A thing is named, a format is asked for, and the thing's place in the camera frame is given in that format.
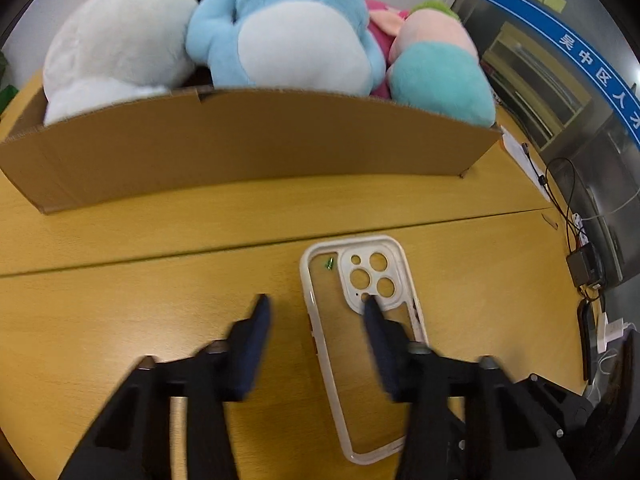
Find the clear white phone case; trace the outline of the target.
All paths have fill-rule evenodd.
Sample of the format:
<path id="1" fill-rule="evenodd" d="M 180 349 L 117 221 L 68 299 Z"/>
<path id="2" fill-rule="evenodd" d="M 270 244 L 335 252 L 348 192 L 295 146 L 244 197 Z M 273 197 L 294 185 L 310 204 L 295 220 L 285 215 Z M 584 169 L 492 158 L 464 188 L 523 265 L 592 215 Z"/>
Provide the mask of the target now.
<path id="1" fill-rule="evenodd" d="M 368 466 L 398 453 L 406 410 L 378 380 L 363 324 L 371 296 L 409 338 L 427 342 L 406 254 L 387 235 L 326 240 L 299 260 L 300 282 L 338 442 L 352 463 Z"/>

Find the green haired teal doll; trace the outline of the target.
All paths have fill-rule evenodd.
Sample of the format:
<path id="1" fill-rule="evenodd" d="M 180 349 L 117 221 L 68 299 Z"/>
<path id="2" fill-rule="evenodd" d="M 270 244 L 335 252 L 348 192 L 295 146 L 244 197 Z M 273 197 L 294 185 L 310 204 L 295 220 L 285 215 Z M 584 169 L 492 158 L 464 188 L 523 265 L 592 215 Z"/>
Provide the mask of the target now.
<path id="1" fill-rule="evenodd" d="M 489 128 L 496 104 L 477 48 L 446 3 L 408 10 L 390 48 L 390 67 L 372 94 L 398 104 Z"/>

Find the white panda plush toy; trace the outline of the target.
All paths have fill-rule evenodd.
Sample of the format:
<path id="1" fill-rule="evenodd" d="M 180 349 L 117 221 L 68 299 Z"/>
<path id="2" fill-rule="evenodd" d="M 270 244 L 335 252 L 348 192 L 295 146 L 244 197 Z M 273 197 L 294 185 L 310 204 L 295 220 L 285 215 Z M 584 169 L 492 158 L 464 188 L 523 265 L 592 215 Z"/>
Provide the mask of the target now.
<path id="1" fill-rule="evenodd" d="M 194 72 L 186 31 L 196 0 L 88 0 L 55 34 L 43 63 L 43 123 L 160 96 Z"/>

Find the pink bear plush toy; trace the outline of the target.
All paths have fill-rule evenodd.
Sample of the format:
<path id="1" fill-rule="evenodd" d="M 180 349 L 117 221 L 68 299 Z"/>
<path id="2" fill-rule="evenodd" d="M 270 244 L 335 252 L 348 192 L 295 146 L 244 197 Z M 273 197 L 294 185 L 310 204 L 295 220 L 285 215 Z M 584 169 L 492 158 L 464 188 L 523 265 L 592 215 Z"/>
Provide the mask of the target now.
<path id="1" fill-rule="evenodd" d="M 390 67 L 390 48 L 402 22 L 409 16 L 408 10 L 393 8 L 378 0 L 366 0 L 369 11 L 368 29 L 380 46 L 386 67 Z"/>

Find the light blue plush toy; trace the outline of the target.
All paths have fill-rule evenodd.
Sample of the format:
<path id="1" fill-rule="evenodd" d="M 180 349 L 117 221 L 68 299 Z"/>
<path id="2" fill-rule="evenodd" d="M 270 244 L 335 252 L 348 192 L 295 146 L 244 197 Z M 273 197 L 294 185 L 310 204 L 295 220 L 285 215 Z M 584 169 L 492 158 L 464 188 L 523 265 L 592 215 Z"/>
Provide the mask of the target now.
<path id="1" fill-rule="evenodd" d="M 186 53 L 217 88 L 368 96 L 386 73 L 366 0 L 201 0 Z"/>

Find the black power adapter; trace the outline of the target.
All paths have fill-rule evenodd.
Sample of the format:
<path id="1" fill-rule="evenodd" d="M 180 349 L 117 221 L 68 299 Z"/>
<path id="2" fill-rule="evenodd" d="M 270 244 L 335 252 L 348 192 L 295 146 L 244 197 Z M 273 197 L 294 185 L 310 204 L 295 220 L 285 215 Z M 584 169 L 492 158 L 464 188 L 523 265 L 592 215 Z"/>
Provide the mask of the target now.
<path id="1" fill-rule="evenodd" d="M 568 270 L 576 288 L 600 282 L 601 266 L 593 244 L 585 244 L 566 257 Z"/>

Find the white paper envelope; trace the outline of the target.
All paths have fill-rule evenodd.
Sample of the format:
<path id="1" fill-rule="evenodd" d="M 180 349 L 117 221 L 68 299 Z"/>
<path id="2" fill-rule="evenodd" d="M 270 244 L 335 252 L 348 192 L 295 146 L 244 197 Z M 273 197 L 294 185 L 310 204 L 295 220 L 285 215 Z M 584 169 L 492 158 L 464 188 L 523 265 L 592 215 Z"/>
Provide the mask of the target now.
<path id="1" fill-rule="evenodd" d="M 526 177 L 532 181 L 533 185 L 540 192 L 547 202 L 550 202 L 550 195 L 543 184 L 540 183 L 541 172 L 533 159 L 530 157 L 528 148 L 520 142 L 510 131 L 500 126 L 501 144 L 504 150 L 511 156 L 514 162 L 523 170 Z"/>

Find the brown cardboard box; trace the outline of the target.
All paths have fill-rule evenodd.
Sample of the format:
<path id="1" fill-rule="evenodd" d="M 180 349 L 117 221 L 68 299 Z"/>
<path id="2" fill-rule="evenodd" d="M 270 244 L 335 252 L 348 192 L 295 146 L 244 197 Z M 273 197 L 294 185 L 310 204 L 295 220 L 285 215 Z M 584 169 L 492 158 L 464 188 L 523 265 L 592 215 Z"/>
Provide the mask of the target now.
<path id="1" fill-rule="evenodd" d="M 180 188 L 302 177 L 461 176 L 492 129 L 375 98 L 191 87 L 46 125 L 33 80 L 1 124 L 1 169 L 43 214 Z"/>

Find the wooden shelf behind glass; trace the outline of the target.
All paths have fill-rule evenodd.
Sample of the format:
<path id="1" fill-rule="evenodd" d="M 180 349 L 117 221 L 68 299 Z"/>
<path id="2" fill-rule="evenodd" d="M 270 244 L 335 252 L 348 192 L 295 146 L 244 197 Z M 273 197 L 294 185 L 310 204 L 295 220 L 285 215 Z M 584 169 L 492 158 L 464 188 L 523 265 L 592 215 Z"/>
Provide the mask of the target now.
<path id="1" fill-rule="evenodd" d="M 590 92 L 541 44 L 505 22 L 482 55 L 490 81 L 523 114 L 529 137 L 543 151 L 582 115 Z"/>

